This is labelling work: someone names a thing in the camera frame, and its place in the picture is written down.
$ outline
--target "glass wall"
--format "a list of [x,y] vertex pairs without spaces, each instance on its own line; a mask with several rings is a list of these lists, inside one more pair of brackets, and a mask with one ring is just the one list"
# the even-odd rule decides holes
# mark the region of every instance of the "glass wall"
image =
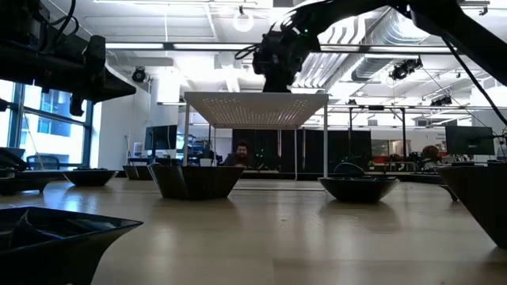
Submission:
[[61,169],[88,166],[92,105],[83,102],[83,116],[70,113],[71,93],[0,81],[0,97],[12,102],[0,112],[0,146],[25,150],[23,159],[49,155]]

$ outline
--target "robotic arm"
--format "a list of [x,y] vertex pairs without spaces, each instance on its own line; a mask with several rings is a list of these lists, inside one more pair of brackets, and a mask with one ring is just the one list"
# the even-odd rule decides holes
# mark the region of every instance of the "robotic arm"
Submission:
[[325,0],[300,6],[287,13],[280,31],[272,28],[253,52],[253,70],[263,74],[264,92],[289,92],[304,60],[320,51],[318,34],[333,23],[382,6],[391,6],[414,24],[451,47],[456,46],[482,69],[507,86],[507,70],[499,57],[507,54],[507,44],[469,18],[459,6],[462,0]]

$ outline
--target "perforated panel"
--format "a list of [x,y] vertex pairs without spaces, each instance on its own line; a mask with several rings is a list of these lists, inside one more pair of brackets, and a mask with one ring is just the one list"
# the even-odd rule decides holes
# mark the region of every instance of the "perforated panel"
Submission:
[[278,130],[304,124],[328,95],[187,92],[185,99],[215,127]]

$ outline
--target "person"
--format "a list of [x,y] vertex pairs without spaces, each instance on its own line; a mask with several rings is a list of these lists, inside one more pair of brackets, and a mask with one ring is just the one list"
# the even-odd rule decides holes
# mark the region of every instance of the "person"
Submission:
[[223,166],[248,167],[248,144],[239,142],[236,146],[236,152],[227,155]]

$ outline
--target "security camera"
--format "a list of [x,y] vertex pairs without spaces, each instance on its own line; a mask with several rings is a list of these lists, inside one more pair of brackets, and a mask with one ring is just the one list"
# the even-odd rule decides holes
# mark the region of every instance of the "security camera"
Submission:
[[134,73],[132,74],[132,80],[137,83],[145,82],[148,79],[145,70],[146,67],[144,66],[136,67]]

